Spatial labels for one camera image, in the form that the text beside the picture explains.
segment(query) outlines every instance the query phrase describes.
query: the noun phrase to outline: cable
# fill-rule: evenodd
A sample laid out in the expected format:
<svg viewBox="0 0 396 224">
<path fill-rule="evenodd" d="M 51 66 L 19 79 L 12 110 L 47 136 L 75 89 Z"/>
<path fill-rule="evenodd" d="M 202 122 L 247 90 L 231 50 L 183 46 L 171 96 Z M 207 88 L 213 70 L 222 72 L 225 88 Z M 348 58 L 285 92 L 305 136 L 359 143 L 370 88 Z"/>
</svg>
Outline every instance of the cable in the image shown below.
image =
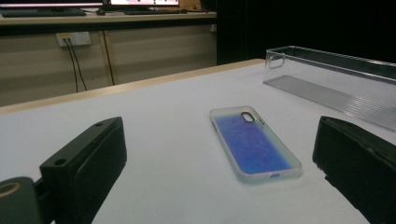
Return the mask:
<svg viewBox="0 0 396 224">
<path fill-rule="evenodd" d="M 66 46 L 67 46 L 67 49 L 69 50 L 69 54 L 70 54 L 70 58 L 72 59 L 72 63 L 73 63 L 73 70 L 74 70 L 74 73 L 75 73 L 75 83 L 76 83 L 76 92 L 78 92 L 78 83 L 77 83 L 77 73 L 76 73 L 76 66 L 75 66 L 75 63 L 74 63 L 74 59 L 73 59 L 73 55 L 72 55 L 72 51 L 70 50 L 70 46 L 69 46 L 69 43 L 64 39 L 64 43 L 66 44 Z"/>
<path fill-rule="evenodd" d="M 76 63 L 77 63 L 77 67 L 78 67 L 78 72 L 79 72 L 79 77 L 81 78 L 82 84 L 84 85 L 84 89 L 85 89 L 85 91 L 86 91 L 86 90 L 87 90 L 87 86 L 85 85 L 84 78 L 82 77 L 82 74 L 81 74 L 81 68 L 79 67 L 79 62 L 78 62 L 77 55 L 76 55 L 76 53 L 75 53 L 75 51 L 74 51 L 74 48 L 73 48 L 73 45 L 72 45 L 71 40 L 70 40 L 69 38 L 67 38 L 67 41 L 69 42 L 70 47 L 71 47 L 71 49 L 72 49 L 72 51 L 73 51 L 73 55 L 75 56 Z"/>
</svg>

